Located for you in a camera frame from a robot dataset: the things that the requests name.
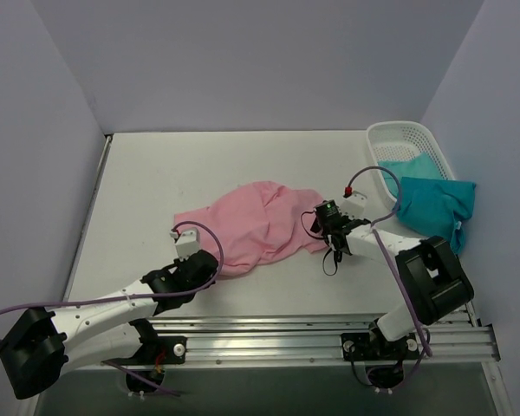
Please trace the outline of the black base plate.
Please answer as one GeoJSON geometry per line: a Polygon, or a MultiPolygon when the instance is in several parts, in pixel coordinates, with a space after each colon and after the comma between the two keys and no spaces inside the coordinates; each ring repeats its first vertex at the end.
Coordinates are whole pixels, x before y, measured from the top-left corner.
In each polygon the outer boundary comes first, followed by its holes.
{"type": "Polygon", "coordinates": [[[372,331],[343,333],[341,348],[345,361],[411,361],[420,356],[413,334],[387,341],[372,331]]]}
{"type": "Polygon", "coordinates": [[[112,362],[128,366],[179,365],[185,363],[186,344],[187,338],[181,335],[140,337],[134,353],[113,358],[112,362]]]}

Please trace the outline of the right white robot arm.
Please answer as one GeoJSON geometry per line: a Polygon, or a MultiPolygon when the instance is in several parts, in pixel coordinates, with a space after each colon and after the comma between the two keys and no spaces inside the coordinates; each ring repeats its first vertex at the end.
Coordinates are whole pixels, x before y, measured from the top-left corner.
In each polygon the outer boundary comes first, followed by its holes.
{"type": "Polygon", "coordinates": [[[432,325],[474,297],[458,256],[442,237],[404,237],[378,229],[365,218],[350,217],[333,200],[314,208],[311,230],[323,239],[339,263],[365,257],[389,267],[402,303],[374,323],[367,337],[372,354],[385,358],[410,334],[432,325]]]}

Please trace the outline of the pink t shirt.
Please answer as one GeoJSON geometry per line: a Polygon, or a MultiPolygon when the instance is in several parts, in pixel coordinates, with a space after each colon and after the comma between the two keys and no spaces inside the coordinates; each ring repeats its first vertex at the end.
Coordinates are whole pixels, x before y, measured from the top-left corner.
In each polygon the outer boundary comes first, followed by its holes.
{"type": "Polygon", "coordinates": [[[303,213],[312,221],[312,209],[323,201],[311,189],[292,189],[272,181],[242,185],[212,204],[176,213],[173,221],[198,222],[213,231],[217,245],[208,236],[201,247],[215,257],[224,252],[222,276],[243,276],[259,265],[280,262],[301,250],[310,254],[326,244],[304,230],[303,213]]]}

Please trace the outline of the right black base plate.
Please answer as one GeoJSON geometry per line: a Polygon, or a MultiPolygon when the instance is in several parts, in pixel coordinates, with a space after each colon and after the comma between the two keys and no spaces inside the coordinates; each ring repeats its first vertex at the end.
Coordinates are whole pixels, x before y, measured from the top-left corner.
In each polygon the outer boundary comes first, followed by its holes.
{"type": "Polygon", "coordinates": [[[411,361],[420,356],[413,334],[387,341],[372,331],[343,333],[341,348],[345,361],[411,361]]]}

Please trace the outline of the aluminium mounting rail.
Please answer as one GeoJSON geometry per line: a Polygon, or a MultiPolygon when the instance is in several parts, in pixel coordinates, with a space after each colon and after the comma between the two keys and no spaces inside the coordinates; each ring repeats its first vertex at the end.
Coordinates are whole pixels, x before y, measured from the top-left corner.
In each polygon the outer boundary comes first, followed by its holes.
{"type": "MultiPolygon", "coordinates": [[[[61,374],[78,368],[132,354],[140,337],[181,335],[187,338],[185,368],[339,366],[347,362],[367,367],[393,365],[403,361],[345,361],[341,334],[373,329],[371,315],[294,315],[276,317],[158,317],[130,326],[128,337],[114,332],[120,344],[112,353],[77,359],[61,374]]],[[[422,338],[413,333],[422,356],[422,338]]]]}

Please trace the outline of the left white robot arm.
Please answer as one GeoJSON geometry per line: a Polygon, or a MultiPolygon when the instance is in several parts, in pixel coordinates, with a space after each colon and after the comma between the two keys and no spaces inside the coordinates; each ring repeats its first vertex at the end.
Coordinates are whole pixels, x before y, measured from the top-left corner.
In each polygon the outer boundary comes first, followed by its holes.
{"type": "Polygon", "coordinates": [[[26,309],[0,341],[0,359],[19,400],[51,387],[77,359],[112,353],[120,344],[114,332],[125,337],[136,322],[177,309],[194,294],[213,284],[218,260],[199,250],[187,259],[153,270],[121,289],[117,296],[102,297],[52,309],[26,309]]]}

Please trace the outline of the white plastic basket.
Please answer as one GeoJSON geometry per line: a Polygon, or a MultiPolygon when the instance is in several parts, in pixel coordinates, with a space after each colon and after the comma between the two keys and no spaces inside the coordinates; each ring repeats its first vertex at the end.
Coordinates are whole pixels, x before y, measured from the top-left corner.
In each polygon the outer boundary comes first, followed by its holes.
{"type": "Polygon", "coordinates": [[[405,120],[373,124],[366,131],[367,160],[390,164],[398,176],[454,180],[454,174],[431,131],[405,120]]]}

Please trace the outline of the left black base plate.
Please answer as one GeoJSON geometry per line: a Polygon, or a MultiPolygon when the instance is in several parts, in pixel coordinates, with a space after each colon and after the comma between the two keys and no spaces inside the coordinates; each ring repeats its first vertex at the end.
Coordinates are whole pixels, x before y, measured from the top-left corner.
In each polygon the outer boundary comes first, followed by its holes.
{"type": "Polygon", "coordinates": [[[179,365],[185,363],[186,344],[187,338],[181,335],[140,337],[134,353],[113,358],[112,362],[128,366],[179,365]]]}

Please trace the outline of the teal t shirt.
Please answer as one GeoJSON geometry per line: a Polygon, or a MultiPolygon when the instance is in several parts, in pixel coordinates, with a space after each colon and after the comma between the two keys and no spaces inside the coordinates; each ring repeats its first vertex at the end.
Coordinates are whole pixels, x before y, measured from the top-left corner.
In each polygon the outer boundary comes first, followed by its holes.
{"type": "Polygon", "coordinates": [[[463,224],[472,218],[476,184],[443,179],[429,155],[421,153],[408,161],[381,161],[387,189],[397,197],[402,191],[398,220],[426,236],[440,236],[460,254],[465,247],[463,224]]]}

